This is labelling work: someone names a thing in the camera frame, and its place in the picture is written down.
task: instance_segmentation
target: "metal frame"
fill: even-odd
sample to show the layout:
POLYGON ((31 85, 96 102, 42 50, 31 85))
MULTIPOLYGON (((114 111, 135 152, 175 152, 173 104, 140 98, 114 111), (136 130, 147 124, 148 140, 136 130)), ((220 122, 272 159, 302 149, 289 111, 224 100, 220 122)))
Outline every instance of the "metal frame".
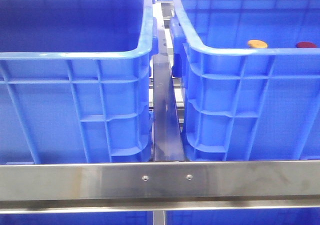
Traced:
POLYGON ((167 210, 320 207, 320 161, 184 161, 161 3, 154 9, 153 162, 0 166, 0 214, 154 211, 165 225, 167 210))

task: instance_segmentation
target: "orange object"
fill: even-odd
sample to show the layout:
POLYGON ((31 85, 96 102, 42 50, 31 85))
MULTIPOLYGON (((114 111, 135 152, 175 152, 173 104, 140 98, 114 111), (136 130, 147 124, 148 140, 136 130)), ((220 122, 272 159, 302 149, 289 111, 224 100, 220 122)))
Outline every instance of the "orange object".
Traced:
POLYGON ((298 49, 316 49, 317 45, 310 41, 301 41, 295 45, 298 49))
POLYGON ((256 39, 249 40, 248 46, 251 49, 267 49, 268 48, 268 44, 265 41, 256 40, 256 39))

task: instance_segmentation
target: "screw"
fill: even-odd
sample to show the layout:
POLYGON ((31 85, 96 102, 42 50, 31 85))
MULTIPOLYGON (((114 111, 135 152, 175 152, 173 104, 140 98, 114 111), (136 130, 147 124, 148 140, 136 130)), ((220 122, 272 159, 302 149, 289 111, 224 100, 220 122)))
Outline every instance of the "screw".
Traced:
POLYGON ((188 174, 185 178, 186 178, 188 181, 190 181, 191 179, 194 178, 194 176, 192 176, 191 174, 188 174))
POLYGON ((149 180, 149 177, 147 175, 144 175, 144 176, 142 176, 142 180, 146 182, 149 180))

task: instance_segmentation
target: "crate rim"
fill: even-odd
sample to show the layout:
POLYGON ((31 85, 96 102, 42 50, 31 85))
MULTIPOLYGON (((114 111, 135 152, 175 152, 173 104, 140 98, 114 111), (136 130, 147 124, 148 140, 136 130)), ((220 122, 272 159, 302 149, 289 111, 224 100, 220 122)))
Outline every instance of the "crate rim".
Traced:
POLYGON ((138 45, 129 51, 107 52, 0 52, 2 60, 83 60, 83 59, 134 59, 148 54, 153 45, 153 3, 143 0, 142 24, 138 45))
POLYGON ((254 49, 254 48, 214 48, 205 45, 200 37, 198 36, 196 30, 191 24, 188 15, 182 4, 182 0, 173 0, 175 14, 181 24, 181 28, 189 43, 190 48, 193 50, 203 53, 206 55, 215 56, 275 56, 275 55, 291 55, 292 50, 295 49, 295 55, 318 55, 320 53, 319 48, 264 48, 264 49, 254 49))

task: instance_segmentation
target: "red object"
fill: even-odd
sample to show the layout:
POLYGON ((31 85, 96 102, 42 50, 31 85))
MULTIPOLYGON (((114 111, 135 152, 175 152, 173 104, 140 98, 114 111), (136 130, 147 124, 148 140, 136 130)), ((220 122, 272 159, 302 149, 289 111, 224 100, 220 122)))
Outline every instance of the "red object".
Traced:
POLYGON ((295 45, 298 49, 316 49, 317 45, 310 41, 301 41, 295 45))

